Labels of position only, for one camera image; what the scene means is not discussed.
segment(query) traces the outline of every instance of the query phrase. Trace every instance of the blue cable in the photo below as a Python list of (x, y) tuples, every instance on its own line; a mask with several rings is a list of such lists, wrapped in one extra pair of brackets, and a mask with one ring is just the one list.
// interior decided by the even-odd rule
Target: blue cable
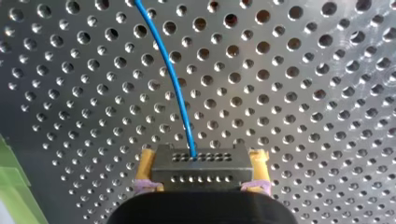
[(140, 14), (142, 14), (142, 17), (145, 20), (145, 22), (148, 24), (148, 28), (150, 29), (152, 35), (154, 36), (158, 48), (160, 49), (161, 55), (163, 56), (163, 60), (165, 61), (166, 67), (168, 68), (168, 72), (175, 89), (175, 94), (178, 102), (178, 107), (180, 109), (180, 114), (181, 117), (183, 118), (184, 127), (186, 129), (187, 142), (189, 143), (190, 146), (190, 156), (196, 157), (197, 152), (195, 150), (194, 136), (192, 135), (192, 131), (190, 127), (189, 115), (187, 114), (187, 109), (186, 106), (184, 105), (183, 93), (181, 92), (180, 86), (178, 85), (175, 68), (173, 67), (172, 63), (169, 61), (169, 56), (168, 56), (168, 52), (166, 51), (165, 44), (163, 43), (163, 40), (161, 39), (160, 34), (158, 33), (154, 23), (149, 18), (147, 11), (142, 4), (142, 0), (134, 0), (134, 4), (137, 6), (137, 9), (139, 9)]

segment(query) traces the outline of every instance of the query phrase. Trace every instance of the black object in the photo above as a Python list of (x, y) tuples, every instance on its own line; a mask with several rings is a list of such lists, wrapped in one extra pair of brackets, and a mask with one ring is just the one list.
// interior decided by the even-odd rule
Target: black object
[(259, 193), (154, 192), (122, 204), (107, 224), (297, 224), (291, 212)]
[(159, 145), (151, 167), (151, 180), (163, 183), (165, 191), (240, 190), (253, 178), (248, 151), (234, 148), (198, 148), (191, 158), (187, 148)]

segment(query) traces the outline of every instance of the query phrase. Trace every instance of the purple part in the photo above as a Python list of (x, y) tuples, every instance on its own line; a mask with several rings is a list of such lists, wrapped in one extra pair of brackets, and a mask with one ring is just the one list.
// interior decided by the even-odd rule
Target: purple part
[(248, 188), (253, 188), (253, 187), (260, 187), (263, 189), (263, 191), (271, 195), (271, 182), (268, 180), (252, 180), (246, 183), (242, 184), (241, 190), (247, 190)]
[(154, 183), (149, 179), (136, 179), (134, 181), (134, 190), (136, 194), (149, 193), (161, 185), (161, 183)]

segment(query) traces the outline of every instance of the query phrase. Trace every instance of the yellow clip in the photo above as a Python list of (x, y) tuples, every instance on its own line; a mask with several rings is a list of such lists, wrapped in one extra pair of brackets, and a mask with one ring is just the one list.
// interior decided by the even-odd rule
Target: yellow clip
[[(155, 151), (145, 148), (142, 150), (142, 156), (140, 158), (139, 167), (137, 167), (135, 179), (150, 179), (151, 178), (151, 166), (154, 163)], [(163, 191), (163, 185), (156, 188), (157, 191)]]
[(250, 150), (249, 157), (253, 165), (253, 179), (271, 181), (267, 167), (267, 161), (270, 159), (269, 153), (263, 149)]

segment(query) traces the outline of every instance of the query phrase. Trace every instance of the perforated metal sheet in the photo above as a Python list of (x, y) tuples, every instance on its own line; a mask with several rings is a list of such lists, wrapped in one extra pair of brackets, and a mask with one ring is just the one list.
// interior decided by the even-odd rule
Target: perforated metal sheet
[[(0, 129), (49, 223), (105, 223), (142, 147), (186, 146), (131, 2), (0, 2)], [(395, 2), (144, 2), (198, 147), (270, 150), (300, 223), (395, 222)]]

